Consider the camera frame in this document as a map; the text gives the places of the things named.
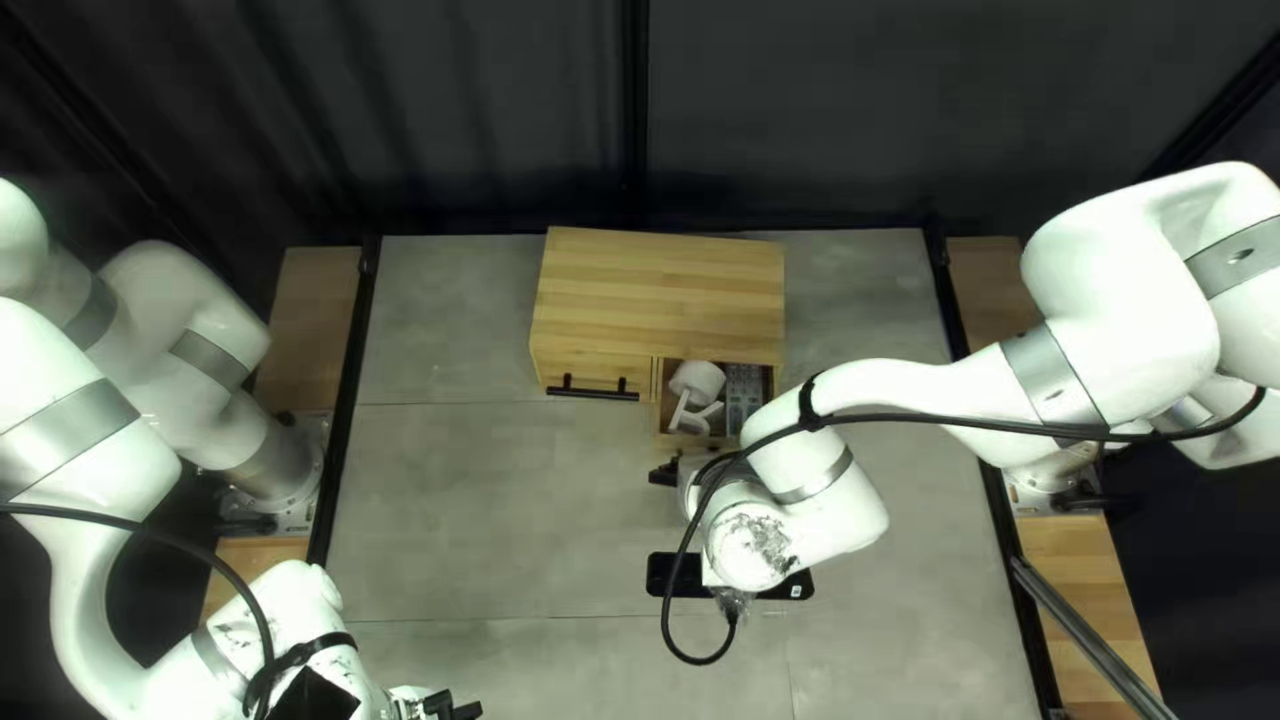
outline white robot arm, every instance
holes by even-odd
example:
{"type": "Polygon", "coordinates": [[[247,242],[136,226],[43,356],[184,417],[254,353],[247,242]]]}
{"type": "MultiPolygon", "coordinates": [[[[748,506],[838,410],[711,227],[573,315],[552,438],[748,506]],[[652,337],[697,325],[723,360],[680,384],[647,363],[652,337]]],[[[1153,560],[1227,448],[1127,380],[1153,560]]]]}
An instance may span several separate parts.
{"type": "MultiPolygon", "coordinates": [[[[111,720],[242,719],[250,679],[264,665],[261,635],[237,598],[151,667],[115,641],[106,583],[128,533],[13,503],[142,520],[179,475],[177,456],[115,386],[61,332],[27,306],[0,299],[0,503],[45,547],[52,565],[50,624],[59,664],[76,689],[111,720]]],[[[300,561],[252,584],[280,657],[344,626],[328,575],[300,561]]],[[[352,719],[413,720],[452,700],[416,687],[384,691],[351,644],[334,644],[274,678],[268,707],[330,702],[352,719]]],[[[293,706],[294,716],[307,716],[293,706]]],[[[476,717],[477,705],[452,708],[476,717]]]]}
{"type": "MultiPolygon", "coordinates": [[[[1280,220],[1268,220],[1276,217],[1280,191],[1240,163],[1084,202],[1046,223],[1023,255],[1023,279],[1043,324],[951,365],[838,365],[813,379],[813,411],[891,405],[1106,433],[1199,392],[1213,401],[1206,400],[1212,407],[1197,424],[1230,414],[1252,395],[1247,383],[1280,387],[1280,220]]],[[[800,400],[795,388],[764,406],[744,427],[742,445],[794,425],[800,400]]],[[[1076,442],[945,428],[997,468],[1027,465],[1076,442]]],[[[1272,424],[1245,432],[1276,438],[1277,430],[1272,424]]],[[[1271,447],[1275,455],[1280,442],[1271,439],[1271,447]]],[[[865,547],[888,528],[879,496],[833,428],[783,437],[749,461],[759,482],[685,497],[690,516],[705,500],[704,574],[714,582],[764,591],[865,547]]]]}
{"type": "Polygon", "coordinates": [[[314,495],[319,447],[239,387],[266,355],[266,327],[187,252],[140,242],[93,274],[0,179],[0,297],[60,328],[169,447],[221,473],[255,510],[282,512],[314,495]]]}

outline wooden platform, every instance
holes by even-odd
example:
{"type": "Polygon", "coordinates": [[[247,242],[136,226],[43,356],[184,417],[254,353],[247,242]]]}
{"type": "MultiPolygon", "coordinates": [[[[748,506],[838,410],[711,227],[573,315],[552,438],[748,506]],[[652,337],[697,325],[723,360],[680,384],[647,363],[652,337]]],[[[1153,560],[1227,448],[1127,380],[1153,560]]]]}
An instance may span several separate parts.
{"type": "MultiPolygon", "coordinates": [[[[969,348],[1000,342],[1041,322],[1018,272],[1012,237],[952,238],[955,284],[969,348]]],[[[1023,553],[1156,692],[1156,675],[1133,611],[1106,518],[1101,514],[1019,518],[1023,553]]],[[[1137,717],[1075,643],[1041,612],[1053,675],[1071,720],[1137,717]]]]}
{"type": "MultiPolygon", "coordinates": [[[[329,410],[360,283],[358,247],[293,247],[284,256],[271,309],[271,350],[259,366],[253,395],[270,413],[329,410]]],[[[308,538],[243,537],[218,541],[218,556],[246,580],[284,560],[305,560],[308,538]]],[[[214,573],[200,620],[234,596],[214,573]]]]}

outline black drawer handle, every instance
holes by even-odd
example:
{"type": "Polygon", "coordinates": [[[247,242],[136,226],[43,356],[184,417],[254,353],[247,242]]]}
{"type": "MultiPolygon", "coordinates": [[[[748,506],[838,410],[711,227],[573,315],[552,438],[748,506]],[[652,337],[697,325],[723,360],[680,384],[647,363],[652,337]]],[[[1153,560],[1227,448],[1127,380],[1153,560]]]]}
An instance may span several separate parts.
{"type": "Polygon", "coordinates": [[[640,402],[639,392],[627,392],[627,379],[618,378],[618,389],[586,389],[573,387],[573,375],[564,373],[564,386],[548,386],[547,395],[564,395],[568,397],[594,397],[598,400],[630,400],[640,402]]]}

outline metal handle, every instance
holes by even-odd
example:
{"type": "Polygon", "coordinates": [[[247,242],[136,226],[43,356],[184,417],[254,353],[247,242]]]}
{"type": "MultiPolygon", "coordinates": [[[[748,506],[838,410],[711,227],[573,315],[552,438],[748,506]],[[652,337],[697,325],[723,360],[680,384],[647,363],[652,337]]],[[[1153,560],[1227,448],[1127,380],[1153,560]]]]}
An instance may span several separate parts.
{"type": "Polygon", "coordinates": [[[1133,671],[1133,667],[1111,650],[1102,635],[1094,630],[1089,623],[1075,611],[1066,598],[1053,589],[1023,557],[1010,557],[1014,578],[1018,584],[1027,591],[1036,602],[1043,607],[1059,626],[1070,635],[1075,646],[1080,648],[1089,662],[1097,667],[1098,673],[1111,683],[1111,687],[1120,693],[1120,697],[1137,711],[1143,720],[1178,720],[1160,697],[1142,682],[1142,678],[1133,671]]]}
{"type": "Polygon", "coordinates": [[[627,379],[618,378],[618,389],[588,389],[573,387],[573,375],[564,373],[564,386],[548,386],[547,395],[563,395],[567,397],[594,397],[596,400],[630,400],[640,402],[639,392],[627,391],[627,379]]]}

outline open drawer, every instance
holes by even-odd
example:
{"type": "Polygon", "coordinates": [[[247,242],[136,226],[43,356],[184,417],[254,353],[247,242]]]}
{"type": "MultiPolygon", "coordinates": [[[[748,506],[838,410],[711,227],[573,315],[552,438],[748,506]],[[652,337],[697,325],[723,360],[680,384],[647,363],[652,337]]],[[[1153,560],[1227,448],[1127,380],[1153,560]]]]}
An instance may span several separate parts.
{"type": "Polygon", "coordinates": [[[781,366],[721,363],[712,360],[727,375],[719,401],[724,407],[710,416],[710,434],[698,436],[672,430],[671,420],[680,405],[680,396],[667,384],[684,363],[684,357],[658,357],[654,363],[653,398],[658,411],[654,437],[660,447],[737,447],[737,433],[742,421],[765,402],[773,400],[781,366]]]}

